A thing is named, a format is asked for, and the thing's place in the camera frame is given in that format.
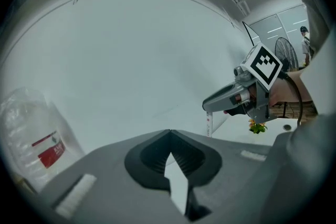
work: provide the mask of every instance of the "white table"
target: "white table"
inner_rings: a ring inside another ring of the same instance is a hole
[[[284,125],[291,126],[291,131],[297,128],[296,119],[275,119],[266,122],[268,128],[264,133],[254,134],[249,130],[248,115],[230,116],[213,134],[212,137],[221,140],[249,144],[272,146],[276,137],[286,132]]]

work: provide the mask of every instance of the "electric fan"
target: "electric fan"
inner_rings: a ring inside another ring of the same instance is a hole
[[[283,37],[279,37],[277,42],[275,43],[274,51],[275,51],[276,57],[278,57],[278,59],[282,62],[281,70],[283,72],[299,70],[298,57],[296,56],[293,46],[287,39]],[[284,107],[283,115],[278,118],[287,118],[285,116],[286,106],[287,106],[287,102],[283,104],[283,107]]]

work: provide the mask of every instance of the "white wall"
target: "white wall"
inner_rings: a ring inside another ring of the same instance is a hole
[[[193,0],[79,0],[42,17],[2,57],[0,93],[43,92],[86,153],[159,129],[205,134],[202,101],[233,81],[250,46]],[[216,113],[214,129],[224,119]]]
[[[302,0],[270,0],[251,10],[251,13],[246,16],[243,21],[248,25],[251,25],[268,16],[300,4],[302,4]]]

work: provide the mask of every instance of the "ceiling light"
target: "ceiling light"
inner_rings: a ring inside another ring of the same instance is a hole
[[[296,22],[296,23],[293,23],[293,24],[295,25],[295,24],[303,23],[303,22],[305,22],[305,21],[306,21],[306,20],[301,20],[301,21]]]
[[[282,29],[282,27],[279,27],[279,28],[277,28],[277,29],[273,29],[273,30],[271,30],[271,31],[268,31],[267,33],[271,33],[271,32],[273,32],[273,31],[275,31],[275,30],[279,30],[279,29]]]
[[[267,39],[270,39],[270,38],[274,38],[274,37],[277,37],[278,35],[276,35],[276,36],[272,36],[272,37],[269,37],[269,38],[267,38]]]

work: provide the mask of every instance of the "small plant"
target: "small plant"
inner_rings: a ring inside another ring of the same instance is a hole
[[[260,123],[260,124],[256,124],[256,122],[254,120],[249,120],[250,122],[250,131],[253,132],[254,134],[258,134],[260,132],[264,133],[265,130],[267,129],[266,124],[265,123]]]

